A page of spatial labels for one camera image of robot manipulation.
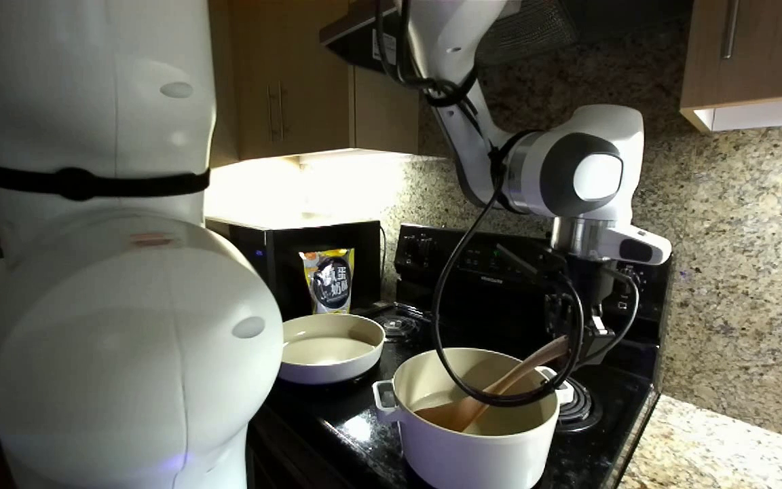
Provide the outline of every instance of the wooden cabinet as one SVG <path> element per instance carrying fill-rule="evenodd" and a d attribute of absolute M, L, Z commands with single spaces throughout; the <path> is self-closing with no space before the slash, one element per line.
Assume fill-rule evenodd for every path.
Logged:
<path fill-rule="evenodd" d="M 349 12 L 349 0 L 209 5 L 221 126 L 229 126 L 229 147 L 239 160 L 351 147 L 418 149 L 418 94 L 349 66 L 319 41 L 320 27 Z"/>
<path fill-rule="evenodd" d="M 700 130 L 782 126 L 782 4 L 695 0 L 683 114 Z"/>

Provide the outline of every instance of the white robot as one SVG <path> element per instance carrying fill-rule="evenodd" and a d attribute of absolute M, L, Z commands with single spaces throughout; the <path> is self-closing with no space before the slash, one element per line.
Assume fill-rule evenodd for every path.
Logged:
<path fill-rule="evenodd" d="M 542 136 L 491 122 L 470 72 L 504 8 L 400 5 L 468 190 L 555 217 L 555 247 L 586 265 L 664 265 L 672 244 L 631 225 L 639 113 L 590 106 Z M 246 487 L 282 335 L 203 229 L 209 64 L 203 0 L 0 0 L 0 443 L 26 489 Z"/>

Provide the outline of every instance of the black stovetop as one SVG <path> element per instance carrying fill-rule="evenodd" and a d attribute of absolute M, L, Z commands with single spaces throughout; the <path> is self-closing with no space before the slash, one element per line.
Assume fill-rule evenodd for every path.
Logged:
<path fill-rule="evenodd" d="M 423 323 L 406 320 L 396 314 L 379 319 L 389 343 L 376 371 L 338 386 L 293 386 L 280 380 L 263 411 L 280 417 L 303 434 L 328 466 L 339 467 L 354 487 L 427 487 L 406 462 L 396 428 L 372 406 L 372 384 L 389 380 L 394 371 L 430 348 Z M 631 452 L 639 443 L 645 421 L 653 413 L 657 391 L 650 379 L 611 367 L 585 367 L 573 379 L 597 399 L 604 418 L 585 433 L 558 428 L 546 474 L 537 489 L 593 489 L 616 487 Z"/>

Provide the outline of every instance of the granite countertop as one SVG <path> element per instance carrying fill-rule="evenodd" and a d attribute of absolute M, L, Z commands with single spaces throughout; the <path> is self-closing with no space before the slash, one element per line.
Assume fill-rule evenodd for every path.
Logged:
<path fill-rule="evenodd" d="M 623 489 L 782 489 L 782 434 L 660 398 Z"/>

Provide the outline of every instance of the wooden spoon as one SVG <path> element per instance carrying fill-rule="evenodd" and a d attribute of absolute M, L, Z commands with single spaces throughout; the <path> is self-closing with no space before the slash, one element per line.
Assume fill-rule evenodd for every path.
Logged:
<path fill-rule="evenodd" d="M 566 352 L 567 352 L 567 339 L 558 337 L 558 339 L 546 343 L 544 348 L 537 348 L 532 357 L 528 357 L 521 365 L 509 371 L 504 379 L 498 379 L 483 391 L 499 398 L 512 386 L 516 386 L 528 373 L 532 373 L 536 367 L 566 357 Z M 422 417 L 422 418 L 427 418 L 433 424 L 441 424 L 447 429 L 464 433 L 470 424 L 476 424 L 483 417 L 487 409 L 489 406 L 483 406 L 482 399 L 464 398 L 464 399 L 452 402 L 452 406 L 434 406 L 434 409 L 417 411 L 417 417 Z"/>

